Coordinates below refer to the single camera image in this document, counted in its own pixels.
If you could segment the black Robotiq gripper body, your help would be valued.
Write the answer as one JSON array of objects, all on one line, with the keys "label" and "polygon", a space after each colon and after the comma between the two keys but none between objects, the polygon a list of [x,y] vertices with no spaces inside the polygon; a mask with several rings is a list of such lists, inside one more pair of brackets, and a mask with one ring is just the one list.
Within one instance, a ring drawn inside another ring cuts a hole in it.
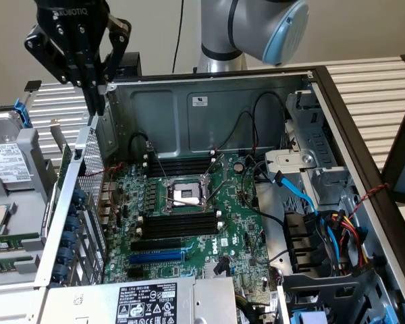
[{"label": "black Robotiq gripper body", "polygon": [[35,5],[34,56],[64,55],[66,51],[99,54],[111,13],[106,1],[36,1]]}]

